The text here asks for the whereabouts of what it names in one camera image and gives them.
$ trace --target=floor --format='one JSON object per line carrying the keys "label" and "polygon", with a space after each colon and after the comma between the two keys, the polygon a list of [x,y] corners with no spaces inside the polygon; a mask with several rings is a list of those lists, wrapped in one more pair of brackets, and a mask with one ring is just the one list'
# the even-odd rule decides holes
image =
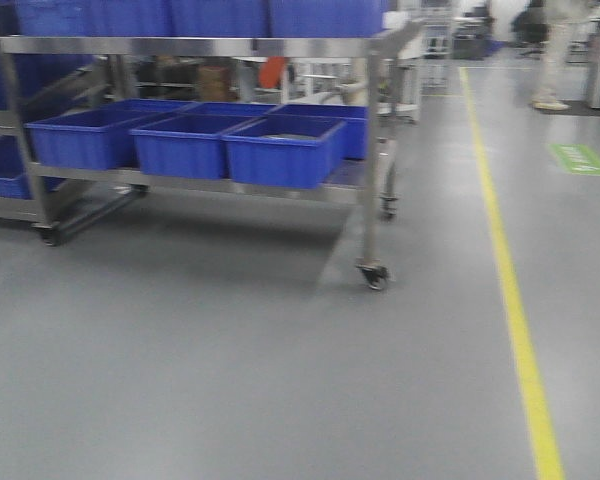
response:
{"label": "floor", "polygon": [[[458,65],[566,477],[600,480],[600,178],[547,147],[600,154],[600,118],[532,111],[533,60]],[[401,129],[382,294],[358,210],[155,192],[57,249],[0,222],[0,479],[533,479],[456,69],[447,95]]]}

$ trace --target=blue plastic crate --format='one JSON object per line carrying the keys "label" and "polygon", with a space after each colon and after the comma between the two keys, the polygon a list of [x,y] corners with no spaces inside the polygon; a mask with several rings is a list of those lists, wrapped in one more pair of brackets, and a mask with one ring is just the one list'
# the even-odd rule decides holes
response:
{"label": "blue plastic crate", "polygon": [[[47,190],[55,189],[63,181],[59,178],[45,178]],[[13,137],[0,137],[0,197],[31,198],[18,143]]]}
{"label": "blue plastic crate", "polygon": [[93,34],[88,0],[16,0],[23,35],[75,37]]}
{"label": "blue plastic crate", "polygon": [[136,164],[130,130],[162,116],[93,110],[27,124],[43,165],[109,170]]}
{"label": "blue plastic crate", "polygon": [[269,0],[274,37],[371,37],[382,31],[386,0]]}
{"label": "blue plastic crate", "polygon": [[19,33],[14,0],[0,0],[0,35],[18,35]]}
{"label": "blue plastic crate", "polygon": [[[16,69],[18,76],[26,81],[21,82],[22,95],[30,97],[36,94],[42,87],[43,82],[36,64],[35,56],[19,55],[16,57]],[[8,108],[6,92],[4,90],[4,81],[0,72],[0,110]]]}
{"label": "blue plastic crate", "polygon": [[342,162],[345,128],[340,120],[283,115],[240,128],[224,136],[231,178],[241,183],[316,188]]}
{"label": "blue plastic crate", "polygon": [[144,98],[132,98],[129,100],[122,100],[120,102],[108,103],[100,107],[102,110],[119,110],[119,111],[131,111],[131,112],[176,112],[178,110],[184,110],[193,108],[200,105],[198,102],[184,102],[180,100],[154,100]]}
{"label": "blue plastic crate", "polygon": [[171,0],[179,37],[268,37],[267,0]]}
{"label": "blue plastic crate", "polygon": [[276,108],[276,105],[264,103],[225,103],[207,102],[184,109],[184,113],[195,115],[223,115],[239,117],[259,117]]}
{"label": "blue plastic crate", "polygon": [[222,136],[250,117],[184,115],[135,129],[141,170],[149,175],[217,180],[227,176]]}
{"label": "blue plastic crate", "polygon": [[170,0],[91,0],[98,37],[170,37]]}
{"label": "blue plastic crate", "polygon": [[337,118],[347,123],[345,130],[345,157],[363,160],[367,156],[367,107],[347,105],[281,105],[269,115],[295,115]]}

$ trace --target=floor sticker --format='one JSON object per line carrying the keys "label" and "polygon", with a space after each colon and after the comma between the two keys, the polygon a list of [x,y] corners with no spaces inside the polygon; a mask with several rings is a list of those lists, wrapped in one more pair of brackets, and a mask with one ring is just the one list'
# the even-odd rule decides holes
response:
{"label": "floor sticker", "polygon": [[553,144],[551,151],[567,172],[600,177],[600,157],[587,145]]}

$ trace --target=yellow tape line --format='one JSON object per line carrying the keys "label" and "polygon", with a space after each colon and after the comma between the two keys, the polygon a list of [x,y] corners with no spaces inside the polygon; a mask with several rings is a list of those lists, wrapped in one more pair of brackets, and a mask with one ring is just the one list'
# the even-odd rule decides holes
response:
{"label": "yellow tape line", "polygon": [[513,356],[531,437],[537,480],[564,480],[564,468],[560,459],[558,442],[556,441],[536,354],[531,342],[516,269],[509,248],[502,213],[500,212],[498,194],[491,174],[489,157],[478,122],[478,114],[466,68],[460,67],[460,79],[469,113],[480,182],[489,218],[491,240],[507,313]]}

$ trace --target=caster wheel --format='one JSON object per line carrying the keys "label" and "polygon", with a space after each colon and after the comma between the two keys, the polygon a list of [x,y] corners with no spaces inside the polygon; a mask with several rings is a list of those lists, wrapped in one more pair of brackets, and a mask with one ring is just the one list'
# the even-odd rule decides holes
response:
{"label": "caster wheel", "polygon": [[376,292],[386,290],[389,285],[389,270],[387,267],[358,267],[364,275],[367,286]]}
{"label": "caster wheel", "polygon": [[149,187],[146,185],[133,185],[133,190],[138,195],[138,198],[144,198],[149,195]]}
{"label": "caster wheel", "polygon": [[49,247],[58,247],[62,244],[62,233],[56,228],[41,228],[38,233],[42,242]]}

